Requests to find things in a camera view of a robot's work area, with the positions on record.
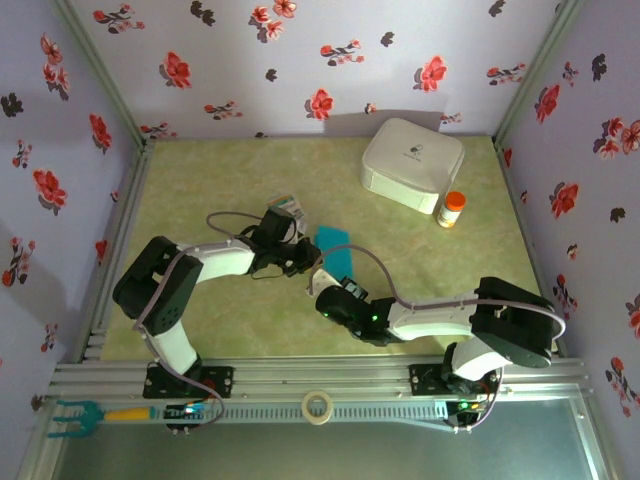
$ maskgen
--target small box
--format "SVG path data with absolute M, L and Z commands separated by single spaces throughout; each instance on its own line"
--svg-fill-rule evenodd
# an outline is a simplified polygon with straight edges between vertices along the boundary
M 360 181 L 372 192 L 422 213 L 433 213 L 451 188 L 464 146 L 400 118 L 390 118 L 362 156 Z

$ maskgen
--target orange cap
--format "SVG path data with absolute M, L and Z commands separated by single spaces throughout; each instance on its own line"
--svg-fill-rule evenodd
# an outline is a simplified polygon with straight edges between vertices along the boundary
M 452 212 L 459 212 L 464 208 L 467 199 L 460 192 L 449 192 L 445 200 L 445 205 Z

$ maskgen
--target pill bottle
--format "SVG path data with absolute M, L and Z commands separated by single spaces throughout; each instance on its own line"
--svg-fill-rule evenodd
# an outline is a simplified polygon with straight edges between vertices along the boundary
M 445 199 L 436 221 L 441 227 L 451 228 L 455 225 L 456 220 L 460 216 L 460 212 L 464 208 L 467 199 L 460 192 L 449 192 Z

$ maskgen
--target tape roll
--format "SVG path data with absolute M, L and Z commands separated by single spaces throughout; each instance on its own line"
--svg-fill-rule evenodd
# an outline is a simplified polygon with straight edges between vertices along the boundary
M 311 400 L 314 400 L 316 398 L 324 400 L 324 403 L 327 404 L 327 409 L 320 416 L 315 416 L 309 411 L 309 403 L 311 403 Z M 323 425 L 327 423 L 333 415 L 333 400 L 331 400 L 331 397 L 322 390 L 314 390 L 307 393 L 302 399 L 301 408 L 302 415 L 304 415 L 304 418 L 306 418 L 311 425 Z

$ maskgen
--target yellow handle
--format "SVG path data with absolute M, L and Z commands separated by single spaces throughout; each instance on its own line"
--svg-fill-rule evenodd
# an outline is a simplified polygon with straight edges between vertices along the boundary
M 154 414 L 153 407 L 128 408 L 126 410 L 116 410 L 104 414 L 105 420 L 148 420 Z

